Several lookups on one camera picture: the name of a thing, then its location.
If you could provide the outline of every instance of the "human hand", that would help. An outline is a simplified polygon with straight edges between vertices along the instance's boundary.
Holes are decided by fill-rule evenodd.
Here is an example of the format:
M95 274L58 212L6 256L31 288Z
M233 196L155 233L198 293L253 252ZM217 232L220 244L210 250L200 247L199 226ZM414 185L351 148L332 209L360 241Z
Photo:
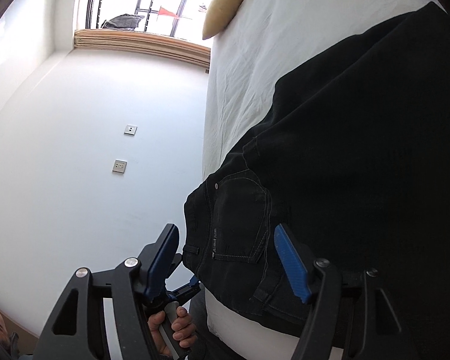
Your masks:
M175 332L173 338L180 341L182 348L189 348L197 341L197 336L194 334L196 326L192 323L192 316L184 307L177 307L176 315L177 319L172 323L172 329ZM164 320L165 311L154 314L148 319L148 327L150 328L151 336L154 339L158 352L161 355L171 356L172 353L158 330Z

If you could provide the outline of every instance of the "pant leg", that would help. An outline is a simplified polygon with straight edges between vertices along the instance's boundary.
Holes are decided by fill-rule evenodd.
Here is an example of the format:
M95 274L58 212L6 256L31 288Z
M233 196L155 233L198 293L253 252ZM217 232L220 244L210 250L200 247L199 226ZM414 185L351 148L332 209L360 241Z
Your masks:
M202 291L190 303L190 314L193 317L193 323L197 326L198 340L188 360L246 360L208 330L203 286Z

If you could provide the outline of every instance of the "bed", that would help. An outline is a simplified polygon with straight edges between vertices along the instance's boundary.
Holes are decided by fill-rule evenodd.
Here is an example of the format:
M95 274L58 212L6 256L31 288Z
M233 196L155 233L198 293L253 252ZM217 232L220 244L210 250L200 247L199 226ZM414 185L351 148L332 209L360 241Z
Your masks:
M203 178L265 117L281 76L340 40L431 1L440 5L437 0L244 0L211 51ZM246 359L291 357L296 337L241 317L208 291L206 306L210 331Z

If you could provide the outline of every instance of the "electrical outlet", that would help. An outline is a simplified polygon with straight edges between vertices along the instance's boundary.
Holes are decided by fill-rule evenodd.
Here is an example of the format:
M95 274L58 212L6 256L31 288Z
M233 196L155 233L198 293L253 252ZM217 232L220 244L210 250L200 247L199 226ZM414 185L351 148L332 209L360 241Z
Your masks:
M136 132L137 132L137 126L131 126L129 124L129 125L127 125L127 128L125 128L125 134L135 135Z
M127 167L127 163L125 161L116 160L113 165L113 171L118 173L125 173L125 168Z

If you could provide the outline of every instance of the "metal rivet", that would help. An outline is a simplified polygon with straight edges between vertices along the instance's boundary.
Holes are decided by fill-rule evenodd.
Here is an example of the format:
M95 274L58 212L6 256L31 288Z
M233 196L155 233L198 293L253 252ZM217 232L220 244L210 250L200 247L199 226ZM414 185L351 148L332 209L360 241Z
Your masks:
M138 264L138 260L135 257L131 257L125 260L125 266L128 268L132 268Z
M367 275L371 278L376 278L378 276L378 271L375 268L367 269Z
M75 275L77 275L78 278L84 278L88 274L87 268L80 268L77 272L75 272Z
M315 264L317 264L320 268L326 268L330 265L330 261L327 259L316 259Z

